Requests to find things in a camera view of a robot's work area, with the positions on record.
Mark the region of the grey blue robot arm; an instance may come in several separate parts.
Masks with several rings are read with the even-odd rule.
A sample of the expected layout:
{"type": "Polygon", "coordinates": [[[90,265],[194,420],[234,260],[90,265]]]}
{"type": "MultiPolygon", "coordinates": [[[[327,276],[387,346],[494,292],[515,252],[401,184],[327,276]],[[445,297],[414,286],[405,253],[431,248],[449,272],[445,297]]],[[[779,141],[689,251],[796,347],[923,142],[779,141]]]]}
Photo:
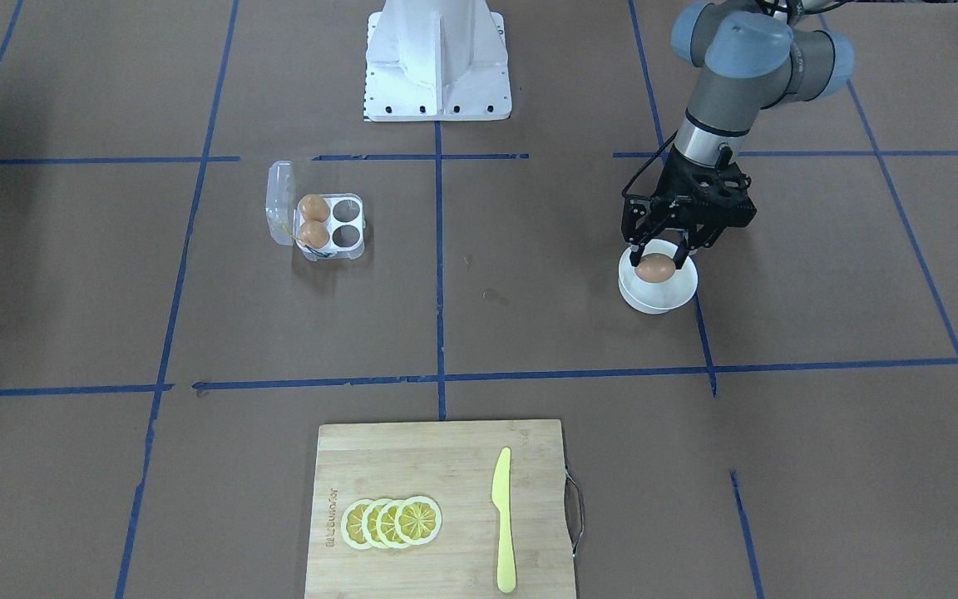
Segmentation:
{"type": "Polygon", "coordinates": [[[700,70],[678,130],[654,153],[663,162],[649,195],[624,187],[622,235],[632,266],[669,229],[681,234],[681,268],[728,228],[757,214],[750,178],[738,166],[760,112],[841,90],[854,72],[854,46],[837,32],[801,31],[802,1],[697,2],[670,33],[678,57],[700,70]]]}

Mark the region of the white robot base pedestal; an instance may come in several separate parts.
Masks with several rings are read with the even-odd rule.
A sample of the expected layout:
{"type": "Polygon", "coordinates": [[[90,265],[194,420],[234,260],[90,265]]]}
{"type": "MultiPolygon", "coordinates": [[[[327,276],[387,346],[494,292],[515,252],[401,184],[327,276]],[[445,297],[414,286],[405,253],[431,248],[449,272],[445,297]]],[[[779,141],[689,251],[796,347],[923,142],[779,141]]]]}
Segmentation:
{"type": "Polygon", "coordinates": [[[486,1],[388,1],[366,34],[365,121],[511,117],[505,20],[486,1]]]}

